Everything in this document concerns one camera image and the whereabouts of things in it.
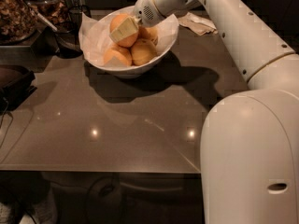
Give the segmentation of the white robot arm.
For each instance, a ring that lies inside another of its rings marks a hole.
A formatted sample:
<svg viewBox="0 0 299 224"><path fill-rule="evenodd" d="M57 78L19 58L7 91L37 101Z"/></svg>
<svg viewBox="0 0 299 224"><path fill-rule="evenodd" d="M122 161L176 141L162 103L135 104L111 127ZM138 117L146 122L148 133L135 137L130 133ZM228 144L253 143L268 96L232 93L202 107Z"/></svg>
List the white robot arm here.
<svg viewBox="0 0 299 224"><path fill-rule="evenodd" d="M248 90L203 125L206 224L299 224L299 55L241 0L137 0L141 24L204 6Z"/></svg>

